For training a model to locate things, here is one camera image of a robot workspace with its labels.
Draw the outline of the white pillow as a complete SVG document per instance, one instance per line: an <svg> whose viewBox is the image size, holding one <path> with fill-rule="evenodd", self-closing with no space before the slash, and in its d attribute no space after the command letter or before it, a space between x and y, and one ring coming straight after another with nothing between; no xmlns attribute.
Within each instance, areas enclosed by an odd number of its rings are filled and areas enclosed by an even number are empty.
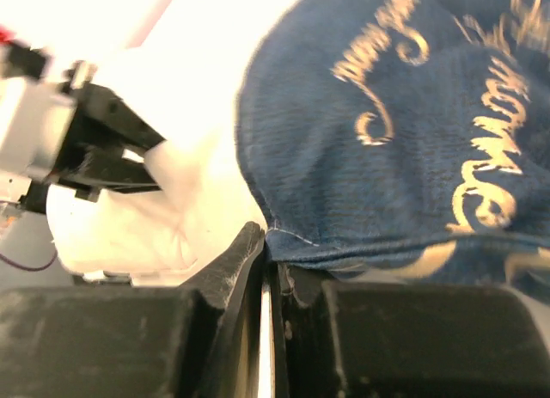
<svg viewBox="0 0 550 398"><path fill-rule="evenodd" d="M99 69L164 142L145 167L155 193L104 191L89 203L51 187L47 220L63 267L176 286L265 219L235 157L236 106L248 63L298 0L174 0L136 49Z"/></svg>

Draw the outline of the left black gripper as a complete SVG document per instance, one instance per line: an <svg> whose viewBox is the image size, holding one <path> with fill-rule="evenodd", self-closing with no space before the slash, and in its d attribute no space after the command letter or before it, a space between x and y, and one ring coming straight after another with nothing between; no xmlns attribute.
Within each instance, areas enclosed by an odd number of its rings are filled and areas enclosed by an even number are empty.
<svg viewBox="0 0 550 398"><path fill-rule="evenodd" d="M49 186L75 191L76 197L95 202L102 190L148 193L158 184L138 157L164 138L148 126L111 89L90 82L75 87L54 85L41 114L38 147L27 169L30 186L25 209L46 210Z"/></svg>

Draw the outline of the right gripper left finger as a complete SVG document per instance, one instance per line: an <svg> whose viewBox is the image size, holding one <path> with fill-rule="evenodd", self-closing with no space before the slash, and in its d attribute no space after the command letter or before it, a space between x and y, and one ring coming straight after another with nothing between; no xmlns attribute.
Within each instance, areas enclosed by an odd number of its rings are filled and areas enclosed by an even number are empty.
<svg viewBox="0 0 550 398"><path fill-rule="evenodd" d="M183 287L197 296L181 364L182 397L258 392L264 232L246 223Z"/></svg>

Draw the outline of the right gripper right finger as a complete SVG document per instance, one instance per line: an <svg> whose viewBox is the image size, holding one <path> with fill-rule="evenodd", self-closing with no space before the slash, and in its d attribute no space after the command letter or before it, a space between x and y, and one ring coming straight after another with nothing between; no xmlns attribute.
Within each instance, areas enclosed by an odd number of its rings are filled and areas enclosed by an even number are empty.
<svg viewBox="0 0 550 398"><path fill-rule="evenodd" d="M335 397L333 333L321 284L327 272L284 263L267 268L272 300L274 392L277 397Z"/></svg>

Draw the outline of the dark blue embroidered pillowcase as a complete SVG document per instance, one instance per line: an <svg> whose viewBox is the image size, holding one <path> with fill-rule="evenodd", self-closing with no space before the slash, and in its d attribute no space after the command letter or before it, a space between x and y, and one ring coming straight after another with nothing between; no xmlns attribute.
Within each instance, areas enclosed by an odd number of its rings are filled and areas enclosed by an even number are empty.
<svg viewBox="0 0 550 398"><path fill-rule="evenodd" d="M549 299L549 0L300 0L247 70L277 262Z"/></svg>

